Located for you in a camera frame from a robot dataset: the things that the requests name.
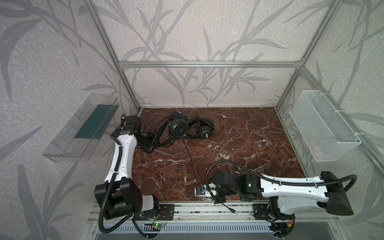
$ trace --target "headphone ear cup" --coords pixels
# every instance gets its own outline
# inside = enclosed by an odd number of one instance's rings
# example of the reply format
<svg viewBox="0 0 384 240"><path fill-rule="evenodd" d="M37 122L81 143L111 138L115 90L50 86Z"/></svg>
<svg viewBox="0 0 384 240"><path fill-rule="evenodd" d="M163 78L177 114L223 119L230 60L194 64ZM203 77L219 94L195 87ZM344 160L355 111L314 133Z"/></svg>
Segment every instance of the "headphone ear cup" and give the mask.
<svg viewBox="0 0 384 240"><path fill-rule="evenodd" d="M176 118L169 124L169 133L174 138L184 137L189 130L188 122L182 118Z"/></svg>
<svg viewBox="0 0 384 240"><path fill-rule="evenodd" d="M200 120L200 126L208 126L213 129L214 123L208 118L203 118Z"/></svg>
<svg viewBox="0 0 384 240"><path fill-rule="evenodd" d="M207 139L212 136L212 128L209 126L202 126L198 129L198 134L200 139Z"/></svg>

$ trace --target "marble table surface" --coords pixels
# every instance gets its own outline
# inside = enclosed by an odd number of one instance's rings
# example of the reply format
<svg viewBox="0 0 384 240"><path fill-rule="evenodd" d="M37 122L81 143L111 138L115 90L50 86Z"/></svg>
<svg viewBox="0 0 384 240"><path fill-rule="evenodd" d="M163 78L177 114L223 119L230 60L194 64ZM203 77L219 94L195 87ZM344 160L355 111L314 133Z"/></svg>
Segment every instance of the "marble table surface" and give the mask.
<svg viewBox="0 0 384 240"><path fill-rule="evenodd" d="M238 162L262 174L305 177L274 108L144 108L142 130L144 122L147 130L154 131L159 121L172 111L185 113L190 119L209 118L215 125L214 135L209 139L184 140L200 184L204 184L207 169L222 159ZM245 173L237 166L218 164L210 177L217 169L235 175ZM194 188L199 184L181 139L152 154L136 149L132 179L144 195L155 194L159 201L210 200L194 196Z"/></svg>

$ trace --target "wallpaper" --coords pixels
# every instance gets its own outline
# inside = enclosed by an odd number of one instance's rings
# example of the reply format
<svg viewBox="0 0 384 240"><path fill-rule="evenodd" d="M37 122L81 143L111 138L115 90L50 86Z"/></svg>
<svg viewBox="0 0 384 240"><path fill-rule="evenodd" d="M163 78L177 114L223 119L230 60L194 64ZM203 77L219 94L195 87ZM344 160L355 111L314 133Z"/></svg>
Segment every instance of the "wallpaper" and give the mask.
<svg viewBox="0 0 384 240"><path fill-rule="evenodd" d="M136 113L83 4L0 0L0 239L79 239L113 141L87 163L41 153L90 93L119 99L106 134Z"/></svg>
<svg viewBox="0 0 384 240"><path fill-rule="evenodd" d="M94 3L119 61L297 61L331 0ZM275 106L292 72L137 68L126 76L142 106Z"/></svg>
<svg viewBox="0 0 384 240"><path fill-rule="evenodd" d="M347 192L354 211L353 216L339 216L350 240L382 239L384 234L384 178L371 161L356 147L340 159L331 162L316 162L301 136L289 112L303 90L313 90L306 79L300 76L279 109L287 134L308 176L331 171L337 177L356 174L358 180Z"/></svg>
<svg viewBox="0 0 384 240"><path fill-rule="evenodd" d="M384 2L355 3L342 4L306 67L384 154Z"/></svg>
<svg viewBox="0 0 384 240"><path fill-rule="evenodd" d="M276 106L293 71L293 68L142 68L127 70L125 75L134 94L140 96L137 99L141 106L270 107Z"/></svg>

